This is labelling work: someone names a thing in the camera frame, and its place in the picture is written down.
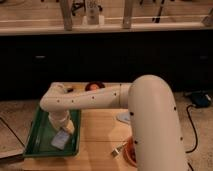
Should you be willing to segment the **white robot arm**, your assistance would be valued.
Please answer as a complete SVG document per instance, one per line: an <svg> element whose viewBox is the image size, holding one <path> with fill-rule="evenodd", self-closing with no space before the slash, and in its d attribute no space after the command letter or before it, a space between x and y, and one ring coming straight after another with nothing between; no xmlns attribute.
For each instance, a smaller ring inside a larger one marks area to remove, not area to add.
<svg viewBox="0 0 213 171"><path fill-rule="evenodd" d="M66 93L63 84L53 83L40 106L56 116L70 109L126 109L138 171L188 171L175 99L158 76L143 75L131 83L72 93Z"/></svg>

